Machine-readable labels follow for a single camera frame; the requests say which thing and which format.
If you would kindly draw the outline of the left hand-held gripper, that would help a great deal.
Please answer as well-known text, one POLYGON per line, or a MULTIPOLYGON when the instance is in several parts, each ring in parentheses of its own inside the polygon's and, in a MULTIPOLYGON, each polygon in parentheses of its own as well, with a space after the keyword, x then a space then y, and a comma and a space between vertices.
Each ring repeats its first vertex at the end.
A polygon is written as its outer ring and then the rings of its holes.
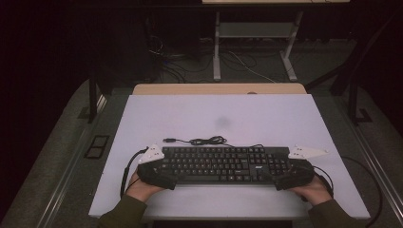
POLYGON ((138 161, 137 174, 142 182, 164 189, 174 190, 178 179, 163 171, 165 154, 161 148, 152 144, 138 161))

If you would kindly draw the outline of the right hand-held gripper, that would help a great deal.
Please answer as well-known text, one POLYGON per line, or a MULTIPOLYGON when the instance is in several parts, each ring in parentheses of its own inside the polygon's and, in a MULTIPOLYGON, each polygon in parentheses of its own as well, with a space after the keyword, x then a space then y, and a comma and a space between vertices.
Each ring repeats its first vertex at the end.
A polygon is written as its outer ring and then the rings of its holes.
POLYGON ((324 149, 295 145, 287 156, 286 164, 288 167, 284 173, 273 177, 274 185, 278 190, 287 190, 307 185, 314 176, 326 181, 315 171, 309 159, 327 154, 328 152, 324 149))

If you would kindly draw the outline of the black keyboard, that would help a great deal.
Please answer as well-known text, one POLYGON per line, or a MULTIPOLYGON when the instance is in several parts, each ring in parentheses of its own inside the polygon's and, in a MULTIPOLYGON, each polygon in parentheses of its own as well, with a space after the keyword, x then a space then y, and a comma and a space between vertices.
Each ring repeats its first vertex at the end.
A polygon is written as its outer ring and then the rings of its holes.
POLYGON ((289 169, 287 147, 164 147, 159 170, 179 184, 271 184, 289 169))

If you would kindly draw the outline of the person's left hand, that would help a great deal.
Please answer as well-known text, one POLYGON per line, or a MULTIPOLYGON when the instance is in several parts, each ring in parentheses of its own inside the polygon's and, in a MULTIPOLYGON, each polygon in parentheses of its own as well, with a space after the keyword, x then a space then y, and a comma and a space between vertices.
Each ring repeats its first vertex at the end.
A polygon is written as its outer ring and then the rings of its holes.
POLYGON ((147 184, 140 180, 137 173, 133 173, 125 194, 142 202, 147 202, 154 194, 163 191, 161 187, 147 184))

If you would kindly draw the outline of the person's right hand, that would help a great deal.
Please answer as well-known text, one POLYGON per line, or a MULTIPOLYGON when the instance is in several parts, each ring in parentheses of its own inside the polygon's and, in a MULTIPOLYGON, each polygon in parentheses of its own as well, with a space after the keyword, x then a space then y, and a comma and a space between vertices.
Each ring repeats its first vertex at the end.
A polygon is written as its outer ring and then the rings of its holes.
POLYGON ((313 206, 332 199, 325 184, 317 176, 314 176, 313 180, 306 185, 291 188, 291 191, 306 198, 313 206))

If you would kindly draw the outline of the black floor socket plate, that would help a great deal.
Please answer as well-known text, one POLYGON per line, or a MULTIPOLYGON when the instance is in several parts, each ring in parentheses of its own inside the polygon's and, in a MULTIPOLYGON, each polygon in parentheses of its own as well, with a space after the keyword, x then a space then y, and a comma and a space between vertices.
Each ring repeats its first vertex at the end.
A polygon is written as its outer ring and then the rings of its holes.
POLYGON ((100 159, 106 149, 108 135, 96 135, 85 153, 86 159, 100 159))

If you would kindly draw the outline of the white board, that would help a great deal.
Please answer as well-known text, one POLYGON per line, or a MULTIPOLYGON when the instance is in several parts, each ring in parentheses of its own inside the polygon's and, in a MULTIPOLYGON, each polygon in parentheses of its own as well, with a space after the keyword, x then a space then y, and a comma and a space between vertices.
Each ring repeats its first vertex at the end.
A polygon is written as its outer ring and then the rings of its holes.
MULTIPOLYGON (((124 169, 132 155, 167 139, 224 137, 229 144, 307 146, 325 150, 310 162, 324 169, 335 198, 352 217, 369 212, 340 158, 312 96, 132 95, 111 146, 89 213, 99 217, 120 199, 124 169)), ((179 185, 148 202, 146 220, 304 219, 308 204, 295 194, 268 185, 179 185)))

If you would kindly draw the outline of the black metal stand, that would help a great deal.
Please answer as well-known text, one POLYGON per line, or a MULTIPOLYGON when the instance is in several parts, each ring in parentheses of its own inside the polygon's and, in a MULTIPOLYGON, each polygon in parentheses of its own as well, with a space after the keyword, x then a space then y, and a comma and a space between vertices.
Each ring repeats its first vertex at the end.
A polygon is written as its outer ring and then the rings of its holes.
POLYGON ((88 122, 91 124, 97 116, 97 84, 96 75, 93 70, 88 73, 89 85, 89 117, 88 122))
POLYGON ((347 114, 354 124, 358 90, 367 91, 392 123, 403 125, 403 7, 384 14, 366 13, 364 29, 353 52, 340 66, 305 86, 311 90, 332 79, 334 96, 348 94, 347 114))

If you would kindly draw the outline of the aluminium floor rail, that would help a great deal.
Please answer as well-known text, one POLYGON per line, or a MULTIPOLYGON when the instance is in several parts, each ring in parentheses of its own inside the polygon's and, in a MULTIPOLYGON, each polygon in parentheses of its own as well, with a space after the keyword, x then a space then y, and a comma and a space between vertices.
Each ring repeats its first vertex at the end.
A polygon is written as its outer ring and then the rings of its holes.
POLYGON ((347 104, 341 98, 336 103, 380 185, 385 204, 398 220, 397 227, 403 228, 403 138, 370 99, 359 104, 357 123, 348 117, 347 104))
POLYGON ((101 95, 99 98, 95 99, 94 109, 93 104, 90 104, 91 111, 95 112, 95 116, 90 116, 91 122, 85 124, 85 128, 82 131, 80 138, 74 147, 72 157, 69 160, 62 177, 59 179, 55 189, 53 190, 47 207, 41 218, 39 219, 36 228, 51 227, 51 224, 53 223, 59 211, 59 208, 63 203, 67 190, 73 180, 76 166, 79 160, 84 156, 87 143, 91 139, 91 135, 94 131, 94 128, 96 127, 96 124, 99 122, 99 117, 97 116, 97 114, 103 112, 106 103, 107 99, 104 95, 101 95))

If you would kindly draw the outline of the white metal desk frame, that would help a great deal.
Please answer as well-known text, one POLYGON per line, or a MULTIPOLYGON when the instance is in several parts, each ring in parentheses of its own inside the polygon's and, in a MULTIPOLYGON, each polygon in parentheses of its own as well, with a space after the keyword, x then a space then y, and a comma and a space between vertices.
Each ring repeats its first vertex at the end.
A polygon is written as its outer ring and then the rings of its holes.
MULTIPOLYGON (((204 7, 257 7, 266 10, 269 7, 319 7, 339 6, 347 4, 350 0, 201 0, 204 7)), ((215 10, 215 33, 213 51, 213 80, 221 80, 221 38, 285 38, 287 46, 279 52, 285 73, 291 82, 297 81, 297 75, 290 62, 294 42, 303 17, 304 11, 298 9, 293 20, 287 22, 224 22, 221 20, 222 9, 215 10)))

